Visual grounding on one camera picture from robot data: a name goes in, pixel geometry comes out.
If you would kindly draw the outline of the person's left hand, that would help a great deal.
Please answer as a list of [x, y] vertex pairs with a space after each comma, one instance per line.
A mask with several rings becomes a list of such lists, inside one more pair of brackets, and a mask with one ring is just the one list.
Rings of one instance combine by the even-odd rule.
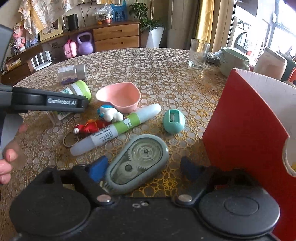
[[13, 141], [11, 144], [11, 148], [6, 149], [4, 153], [4, 159], [0, 160], [0, 182], [1, 185], [6, 185], [9, 183], [11, 179], [11, 172], [14, 169], [14, 164], [16, 159], [19, 157], [20, 145], [17, 141]]

